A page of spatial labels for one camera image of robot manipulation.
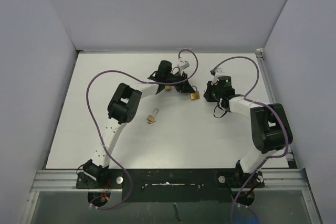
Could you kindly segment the wide brass padlock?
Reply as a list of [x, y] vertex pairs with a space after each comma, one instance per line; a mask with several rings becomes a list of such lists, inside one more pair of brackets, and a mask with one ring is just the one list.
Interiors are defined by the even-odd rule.
[[190, 99], [192, 101], [198, 100], [200, 98], [199, 90], [196, 86], [192, 86], [192, 88], [193, 88], [194, 92], [190, 93]]

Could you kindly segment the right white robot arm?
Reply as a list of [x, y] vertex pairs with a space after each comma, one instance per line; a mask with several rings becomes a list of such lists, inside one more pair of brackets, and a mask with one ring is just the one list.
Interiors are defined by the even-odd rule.
[[263, 104], [235, 93], [230, 76], [216, 73], [213, 80], [207, 83], [204, 98], [207, 102], [216, 102], [217, 107], [225, 114], [236, 113], [251, 122], [253, 145], [238, 161], [241, 169], [234, 173], [234, 182], [238, 186], [245, 187], [251, 183], [252, 173], [263, 161], [280, 150], [287, 151], [293, 141], [283, 106], [280, 103]]

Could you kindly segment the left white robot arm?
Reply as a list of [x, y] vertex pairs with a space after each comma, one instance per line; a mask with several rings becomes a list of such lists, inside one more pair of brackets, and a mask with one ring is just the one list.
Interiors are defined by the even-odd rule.
[[189, 66], [188, 61], [179, 59], [176, 66], [178, 72], [173, 73], [172, 63], [162, 60], [158, 69], [148, 77], [148, 82], [139, 81], [132, 86], [125, 83], [119, 84], [107, 107], [108, 124], [104, 133], [101, 133], [89, 104], [90, 87], [98, 77], [105, 73], [119, 73], [128, 77], [131, 75], [120, 70], [106, 70], [93, 77], [86, 90], [86, 102], [98, 131], [100, 145], [95, 147], [94, 155], [83, 165], [84, 174], [88, 176], [90, 184], [100, 188], [107, 183], [109, 164], [114, 160], [111, 156], [112, 151], [124, 127], [134, 119], [141, 99], [160, 93], [166, 86], [175, 87], [180, 93], [194, 92], [188, 82], [189, 77], [184, 72]]

